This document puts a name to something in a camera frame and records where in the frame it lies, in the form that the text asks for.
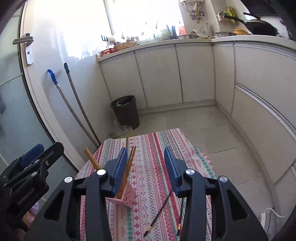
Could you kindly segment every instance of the trash can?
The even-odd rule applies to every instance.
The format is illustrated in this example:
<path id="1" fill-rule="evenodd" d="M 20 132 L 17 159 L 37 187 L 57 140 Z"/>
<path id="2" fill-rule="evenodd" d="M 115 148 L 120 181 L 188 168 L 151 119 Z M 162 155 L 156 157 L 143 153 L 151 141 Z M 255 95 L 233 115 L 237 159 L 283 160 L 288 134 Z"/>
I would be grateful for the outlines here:
<path id="1" fill-rule="evenodd" d="M 136 105 L 136 97 L 128 95 L 120 97 L 110 104 L 119 124 L 123 126 L 131 126 L 136 129 L 140 125 L 139 114 Z"/>

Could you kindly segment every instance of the striped tablecloth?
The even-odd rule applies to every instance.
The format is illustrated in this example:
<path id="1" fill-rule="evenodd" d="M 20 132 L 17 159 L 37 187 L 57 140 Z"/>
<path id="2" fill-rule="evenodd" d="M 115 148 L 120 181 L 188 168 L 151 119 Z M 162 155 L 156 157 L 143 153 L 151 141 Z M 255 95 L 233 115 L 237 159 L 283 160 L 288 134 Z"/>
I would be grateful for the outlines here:
<path id="1" fill-rule="evenodd" d="M 126 138 L 108 139 L 95 152 L 94 158 L 104 167 L 108 160 L 119 154 L 126 146 Z M 170 189 L 170 181 L 164 162 L 164 149 L 170 146 L 174 156 L 185 161 L 205 177 L 215 178 L 209 158 L 194 147 L 180 129 L 159 131 L 152 134 L 128 138 L 128 153 L 136 146 L 128 180 L 136 191 L 133 209 L 115 206 L 106 201 L 109 226 L 113 241 L 141 240 L 178 240 L 177 223 L 181 199 L 173 193 L 163 209 L 151 232 L 144 238 L 143 234 L 164 203 Z M 79 171 L 76 178 L 87 177 L 94 172 L 90 161 Z M 211 240 L 211 205 L 207 197 L 207 233 L 205 240 Z M 81 240 L 85 240 L 85 197 L 81 202 Z"/>

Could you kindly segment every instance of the frying pan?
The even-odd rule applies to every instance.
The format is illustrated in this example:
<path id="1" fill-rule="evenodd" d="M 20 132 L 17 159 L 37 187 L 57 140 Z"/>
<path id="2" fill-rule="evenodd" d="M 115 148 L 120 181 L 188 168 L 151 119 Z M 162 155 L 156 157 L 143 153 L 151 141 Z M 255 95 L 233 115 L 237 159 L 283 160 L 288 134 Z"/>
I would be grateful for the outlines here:
<path id="1" fill-rule="evenodd" d="M 250 30 L 252 34 L 269 35 L 269 36 L 276 36 L 278 34 L 278 30 L 275 27 L 273 27 L 270 23 L 261 20 L 260 17 L 252 15 L 247 12 L 244 12 L 243 14 L 253 16 L 256 19 L 251 19 L 245 22 L 242 19 L 239 19 L 233 16 L 224 15 L 224 17 L 240 21 L 242 24 L 246 26 L 248 30 Z"/>

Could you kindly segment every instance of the black chopstick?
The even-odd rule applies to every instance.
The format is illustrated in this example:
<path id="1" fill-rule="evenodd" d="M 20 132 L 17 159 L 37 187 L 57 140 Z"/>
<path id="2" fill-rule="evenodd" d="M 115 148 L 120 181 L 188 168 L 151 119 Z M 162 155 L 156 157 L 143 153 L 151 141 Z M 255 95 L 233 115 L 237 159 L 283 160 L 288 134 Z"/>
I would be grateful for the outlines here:
<path id="1" fill-rule="evenodd" d="M 147 234 L 150 232 L 150 230 L 152 229 L 154 223 L 156 222 L 158 216 L 160 215 L 161 211 L 163 210 L 163 208 L 165 207 L 166 203 L 168 202 L 168 199 L 170 197 L 170 195 L 172 194 L 172 190 L 170 191 L 170 193 L 168 194 L 164 204 L 162 205 L 162 207 L 160 208 L 160 210 L 158 211 L 156 217 L 154 218 L 154 220 L 152 221 L 152 223 L 150 224 L 150 226 L 147 228 L 146 232 L 144 233 L 144 237 L 147 236 Z"/>
<path id="2" fill-rule="evenodd" d="M 179 216 L 179 222 L 178 222 L 177 236 L 180 235 L 180 230 L 181 230 L 181 222 L 182 222 L 182 214 L 183 214 L 183 204 L 184 204 L 184 198 L 182 197 L 181 209 L 180 209 L 180 216 Z"/>

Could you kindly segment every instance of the glass door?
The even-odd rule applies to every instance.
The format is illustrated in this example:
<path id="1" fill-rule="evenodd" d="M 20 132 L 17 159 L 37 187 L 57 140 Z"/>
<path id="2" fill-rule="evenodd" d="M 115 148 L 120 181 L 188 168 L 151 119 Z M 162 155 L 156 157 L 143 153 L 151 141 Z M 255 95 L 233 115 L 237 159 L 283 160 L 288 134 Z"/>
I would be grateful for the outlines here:
<path id="1" fill-rule="evenodd" d="M 31 100 L 23 74 L 20 46 L 12 45 L 20 37 L 22 8 L 17 10 L 0 35 L 0 173 L 16 158 L 37 144 L 47 149 L 54 142 Z M 62 156 L 49 169 L 49 191 L 42 205 L 66 176 L 77 169 Z"/>

